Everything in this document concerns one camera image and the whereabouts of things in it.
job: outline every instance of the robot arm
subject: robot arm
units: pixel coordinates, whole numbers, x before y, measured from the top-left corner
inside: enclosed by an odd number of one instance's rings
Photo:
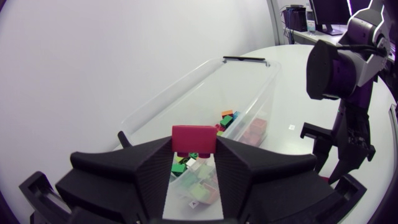
[[[313,154],[317,172],[332,146],[338,148],[339,162],[329,183],[353,169],[376,152],[371,145],[368,109],[373,81],[387,62],[390,52],[391,20],[381,1],[372,1],[348,22],[340,41],[319,40],[307,62],[307,93],[311,99],[341,99],[333,129],[304,124],[301,137],[315,139]]]

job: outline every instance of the computer monitor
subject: computer monitor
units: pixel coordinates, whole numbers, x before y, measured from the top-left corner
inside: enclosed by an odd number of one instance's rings
[[[369,7],[370,3],[371,0],[349,0],[352,15],[361,9],[366,9],[367,7]]]
[[[331,25],[347,25],[351,17],[347,0],[310,0],[310,4],[315,15],[317,31],[329,35],[343,34]]]

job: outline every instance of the red block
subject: red block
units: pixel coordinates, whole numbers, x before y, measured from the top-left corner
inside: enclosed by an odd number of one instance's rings
[[[177,125],[172,128],[172,150],[179,157],[197,152],[200,158],[209,158],[216,152],[217,129],[212,126]]]
[[[218,190],[206,183],[204,183],[203,186],[210,192],[210,196],[205,203],[214,203],[219,197]]]
[[[259,147],[261,143],[261,135],[251,134],[248,141],[249,145]]]
[[[260,118],[254,119],[254,121],[250,124],[251,133],[264,134],[266,128],[267,128],[267,121]]]
[[[225,128],[223,128],[220,124],[215,125],[217,131],[225,131]]]

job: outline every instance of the transparent plastic bin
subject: transparent plastic bin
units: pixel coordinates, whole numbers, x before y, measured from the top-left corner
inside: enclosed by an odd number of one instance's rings
[[[128,116],[122,130],[133,145],[142,144],[171,136],[173,125],[214,126],[220,123],[222,111],[233,110],[240,115],[222,136],[258,147],[267,136],[266,126],[271,118],[275,78],[279,72],[280,64],[267,60],[209,60]],[[205,178],[198,177],[199,171],[192,169],[177,178],[170,176],[163,218],[223,217],[214,157],[202,163],[202,166],[214,167]],[[203,191],[207,193],[201,198],[198,192]],[[197,200],[211,208],[196,209],[200,214],[178,212],[186,211],[187,200]]]
[[[240,112],[223,137],[247,141],[256,119],[270,122],[277,62],[213,59],[199,66],[141,106],[122,122],[122,130],[134,145],[170,136],[173,125],[210,125],[221,112]]]

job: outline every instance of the desk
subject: desk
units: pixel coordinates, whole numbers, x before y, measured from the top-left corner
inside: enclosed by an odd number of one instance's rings
[[[341,35],[331,36],[319,31],[315,31],[315,35],[310,35],[307,31],[299,32],[295,30],[293,31],[293,38],[294,41],[298,44],[315,45],[318,40],[323,40],[336,45],[337,42],[340,40]],[[391,45],[394,49],[396,48],[395,44],[391,43]],[[388,59],[390,62],[394,63],[396,59],[395,54],[391,54]]]
[[[339,101],[311,100],[306,92],[305,74],[311,50],[312,46],[309,45],[280,45],[243,55],[264,57],[282,65],[282,73],[276,77],[268,137],[261,148],[281,154],[309,154],[312,152],[313,139],[300,138],[304,122],[323,128],[333,126]],[[376,148],[376,154],[372,162],[364,161],[359,170],[350,172],[368,191],[343,223],[366,223],[390,184],[394,170],[394,143],[388,111],[393,103],[394,99],[383,81],[375,83],[369,122],[371,143]],[[295,126],[293,130],[289,129],[291,125]],[[337,150],[334,147],[320,175],[330,176],[337,162]],[[213,205],[201,204],[195,209],[188,206],[189,202],[187,198],[177,198],[177,193],[169,188],[163,217],[176,220],[214,220],[223,217],[220,200]]]

